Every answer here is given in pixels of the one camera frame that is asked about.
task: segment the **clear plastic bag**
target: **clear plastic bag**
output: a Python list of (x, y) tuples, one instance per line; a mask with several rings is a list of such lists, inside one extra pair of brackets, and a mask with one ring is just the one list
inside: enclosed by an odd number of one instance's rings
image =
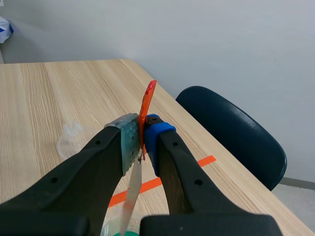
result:
[(77, 154), (98, 133), (96, 129), (81, 127), (73, 122), (71, 127), (63, 125), (63, 134), (57, 141), (57, 151), (61, 161)]
[[(107, 210), (108, 220), (103, 225), (100, 236), (119, 236), (121, 226), (122, 207), (111, 207)], [(141, 215), (137, 212), (132, 214), (125, 236), (138, 236), (140, 232)]]

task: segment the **orange tape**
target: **orange tape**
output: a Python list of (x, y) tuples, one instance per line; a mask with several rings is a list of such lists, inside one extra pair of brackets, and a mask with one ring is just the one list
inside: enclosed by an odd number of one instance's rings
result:
[[(198, 164), (199, 164), (199, 166), (203, 167), (203, 166), (206, 166), (206, 165), (208, 165), (214, 161), (216, 161), (216, 159), (211, 155), (211, 156), (207, 156), (207, 157), (199, 160)], [(152, 179), (148, 182), (141, 184), (141, 188), (140, 188), (139, 193), (144, 193), (144, 192), (149, 191), (150, 189), (156, 188), (160, 185), (162, 185), (162, 181), (160, 178)], [(112, 207), (114, 205), (117, 205), (117, 204), (125, 201), (126, 200), (126, 193), (127, 192), (124, 191), (124, 192), (121, 192), (121, 193), (114, 195), (112, 197), (112, 199), (110, 200), (108, 207)]]

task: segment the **chair backrest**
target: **chair backrest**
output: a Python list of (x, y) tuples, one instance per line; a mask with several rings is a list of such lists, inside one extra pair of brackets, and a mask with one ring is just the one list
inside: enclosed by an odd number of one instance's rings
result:
[(269, 190), (280, 182), (286, 170), (284, 150), (249, 115), (199, 86), (185, 89), (176, 101)]

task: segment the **gray floor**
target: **gray floor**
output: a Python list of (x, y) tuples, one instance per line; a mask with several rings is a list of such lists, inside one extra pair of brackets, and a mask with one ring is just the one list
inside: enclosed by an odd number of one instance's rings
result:
[(272, 193), (315, 232), (315, 191), (278, 184)]

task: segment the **table surface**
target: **table surface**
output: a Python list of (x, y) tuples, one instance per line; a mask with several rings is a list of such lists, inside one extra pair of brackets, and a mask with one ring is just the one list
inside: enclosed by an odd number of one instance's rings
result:
[[(139, 113), (142, 96), (152, 79), (131, 60), (100, 60), (0, 65), (0, 201), (4, 202), (60, 164), (56, 142), (63, 124), (77, 121), (101, 129), (126, 113)], [(236, 205), (272, 215), (284, 235), (314, 235), (211, 134), (159, 85), (150, 106), (174, 125), (197, 160), (213, 155), (202, 167)], [(127, 188), (127, 178), (115, 193)], [(154, 179), (149, 161), (143, 181)], [(165, 193), (158, 186), (139, 195), (139, 215), (168, 213)]]

